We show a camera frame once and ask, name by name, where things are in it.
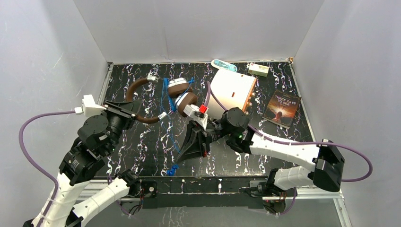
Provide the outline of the brown silver headphones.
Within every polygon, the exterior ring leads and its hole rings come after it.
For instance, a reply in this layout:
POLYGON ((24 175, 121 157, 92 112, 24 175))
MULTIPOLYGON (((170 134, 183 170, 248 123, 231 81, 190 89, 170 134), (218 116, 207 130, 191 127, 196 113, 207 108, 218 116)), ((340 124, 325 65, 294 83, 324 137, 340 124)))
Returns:
POLYGON ((167 117, 169 113, 164 109, 164 100, 168 100, 172 112, 177 112, 182 117, 187 117, 187 115, 183 112, 185 106, 196 105, 198 101, 198 97, 193 93, 193 83, 193 78, 190 80, 185 78, 163 78, 163 87, 160 96, 160 114, 152 118, 145 118, 137 115, 137 121, 144 124, 154 124, 167 117))

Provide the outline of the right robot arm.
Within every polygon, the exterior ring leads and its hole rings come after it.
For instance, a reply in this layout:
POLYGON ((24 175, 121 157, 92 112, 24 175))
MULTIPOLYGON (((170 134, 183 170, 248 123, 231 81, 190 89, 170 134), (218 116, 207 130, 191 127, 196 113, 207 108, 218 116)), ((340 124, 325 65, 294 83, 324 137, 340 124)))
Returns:
POLYGON ((297 142, 258 131, 238 107, 225 110, 219 119, 200 122, 196 113, 187 125, 177 162, 206 157, 211 143, 227 136, 226 144, 237 153, 269 156, 296 164, 273 169, 264 189, 273 196, 294 187, 314 185, 328 192, 339 192, 345 159, 330 141, 297 142))

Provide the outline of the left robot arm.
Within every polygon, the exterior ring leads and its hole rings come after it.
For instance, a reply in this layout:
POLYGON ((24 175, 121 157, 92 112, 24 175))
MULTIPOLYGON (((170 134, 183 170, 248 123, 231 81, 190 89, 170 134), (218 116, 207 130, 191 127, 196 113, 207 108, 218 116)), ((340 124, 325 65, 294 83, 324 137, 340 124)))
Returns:
POLYGON ((104 189, 77 203, 82 191, 106 164, 123 131, 130 129, 142 106, 140 100, 97 105, 78 130, 78 137, 63 158, 57 177, 40 213, 26 227, 84 227, 119 199, 141 194, 140 179, 131 170, 118 174, 104 189))

